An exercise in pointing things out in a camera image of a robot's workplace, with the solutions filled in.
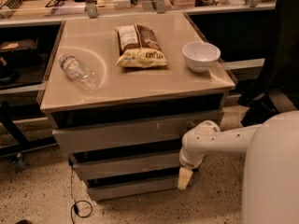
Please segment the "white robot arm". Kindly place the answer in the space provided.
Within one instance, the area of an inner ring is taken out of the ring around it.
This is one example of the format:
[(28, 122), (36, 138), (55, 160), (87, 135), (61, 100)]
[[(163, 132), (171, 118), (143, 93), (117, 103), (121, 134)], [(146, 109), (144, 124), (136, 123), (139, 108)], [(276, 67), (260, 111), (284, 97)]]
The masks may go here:
[(178, 188), (206, 156), (244, 158), (241, 224), (299, 224), (299, 112), (280, 113), (262, 124), (222, 131), (211, 120), (182, 137)]

